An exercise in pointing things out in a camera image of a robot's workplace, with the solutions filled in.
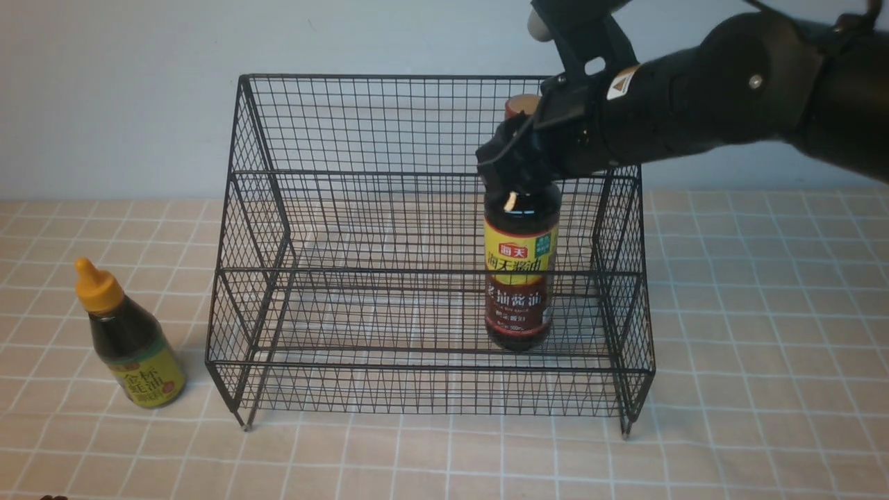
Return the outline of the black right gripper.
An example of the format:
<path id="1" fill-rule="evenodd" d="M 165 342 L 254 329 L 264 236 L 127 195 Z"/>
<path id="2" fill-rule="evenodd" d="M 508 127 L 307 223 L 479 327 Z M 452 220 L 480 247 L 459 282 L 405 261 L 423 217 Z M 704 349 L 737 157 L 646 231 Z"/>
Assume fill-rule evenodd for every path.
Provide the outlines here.
<path id="1" fill-rule="evenodd" d="M 546 184 L 618 167 L 602 129 L 606 80 L 604 75 L 573 83 L 565 75 L 544 80 L 533 114 L 503 120 L 476 150 L 477 174 L 486 190 L 530 194 Z"/>

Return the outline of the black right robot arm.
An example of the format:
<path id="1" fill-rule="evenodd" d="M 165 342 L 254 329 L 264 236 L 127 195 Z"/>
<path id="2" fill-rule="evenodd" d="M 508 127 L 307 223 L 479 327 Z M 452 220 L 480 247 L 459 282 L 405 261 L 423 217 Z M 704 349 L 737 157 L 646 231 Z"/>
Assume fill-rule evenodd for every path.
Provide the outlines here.
<path id="1" fill-rule="evenodd" d="M 883 2 L 832 25 L 754 1 L 698 47 L 639 63 L 613 13 L 623 1 L 533 1 L 529 32 L 555 42 L 564 71 L 536 111 L 503 121 L 476 151 L 489 191 L 717 147 L 776 140 L 810 158 L 887 181 L 887 33 Z"/>

